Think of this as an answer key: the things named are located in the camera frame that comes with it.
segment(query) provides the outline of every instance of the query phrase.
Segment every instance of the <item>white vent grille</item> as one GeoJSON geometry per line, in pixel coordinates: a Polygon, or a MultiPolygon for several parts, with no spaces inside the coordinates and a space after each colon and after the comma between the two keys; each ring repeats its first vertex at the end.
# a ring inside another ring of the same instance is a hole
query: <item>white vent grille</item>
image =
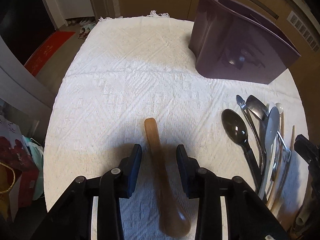
{"type": "Polygon", "coordinates": [[[294,11],[291,11],[289,16],[287,17],[287,20],[291,23],[293,27],[295,27],[299,31],[301,36],[309,44],[310,48],[314,52],[317,52],[319,50],[319,45],[316,39],[310,33],[310,31],[308,30],[306,25],[302,22],[302,20],[300,20],[299,17],[294,13],[294,11]]]}

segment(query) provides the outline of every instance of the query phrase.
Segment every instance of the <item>black spoon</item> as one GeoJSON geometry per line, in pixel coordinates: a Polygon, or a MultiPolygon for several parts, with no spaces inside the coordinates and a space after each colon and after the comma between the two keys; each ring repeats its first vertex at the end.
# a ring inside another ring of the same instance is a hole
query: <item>black spoon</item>
{"type": "Polygon", "coordinates": [[[222,124],[230,139],[242,147],[257,188],[256,192],[259,192],[262,178],[256,158],[248,142],[248,132],[244,121],[236,112],[226,109],[222,112],[222,124]]]}

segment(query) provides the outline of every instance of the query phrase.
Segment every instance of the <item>purple bin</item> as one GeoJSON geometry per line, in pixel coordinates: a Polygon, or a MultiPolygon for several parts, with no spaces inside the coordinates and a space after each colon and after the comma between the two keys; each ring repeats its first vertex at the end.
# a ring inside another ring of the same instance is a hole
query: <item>purple bin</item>
{"type": "Polygon", "coordinates": [[[300,57],[273,22],[235,0],[199,0],[189,48],[206,78],[263,84],[300,57]]]}

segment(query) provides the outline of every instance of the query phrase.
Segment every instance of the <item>red mat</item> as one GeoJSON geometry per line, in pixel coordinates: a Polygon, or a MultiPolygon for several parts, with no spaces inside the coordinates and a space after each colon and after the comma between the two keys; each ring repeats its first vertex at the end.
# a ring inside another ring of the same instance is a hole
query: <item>red mat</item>
{"type": "Polygon", "coordinates": [[[48,59],[65,43],[75,32],[56,31],[32,54],[24,67],[36,76],[48,59]]]}

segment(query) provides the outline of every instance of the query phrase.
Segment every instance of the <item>textured fabric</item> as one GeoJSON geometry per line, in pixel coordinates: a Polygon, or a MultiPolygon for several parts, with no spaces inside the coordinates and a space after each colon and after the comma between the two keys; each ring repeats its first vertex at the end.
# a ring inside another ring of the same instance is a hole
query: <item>textured fabric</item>
{"type": "MultiPolygon", "coordinates": [[[[44,152],[48,210],[76,176],[101,176],[139,143],[143,157],[137,186],[130,199],[120,200],[124,238],[170,239],[158,229],[144,131],[144,120],[154,117],[172,191],[192,220],[184,239],[194,239],[198,200],[188,200],[183,193],[175,159],[178,144],[217,176],[239,175],[254,187],[242,149],[228,138],[221,122],[226,108],[244,119],[236,94],[244,99],[252,94],[265,104],[281,102],[288,145],[292,125],[296,134],[308,136],[289,70],[269,85],[206,79],[195,70],[195,56],[188,48],[192,26],[193,22],[167,17],[136,17],[106,19],[90,32],[63,79],[50,119],[44,152]]],[[[254,135],[247,127],[258,159],[254,135]]],[[[307,165],[293,153],[282,211],[294,212],[302,204],[307,177],[307,165]]],[[[224,239],[226,226],[224,221],[224,239]]]]}

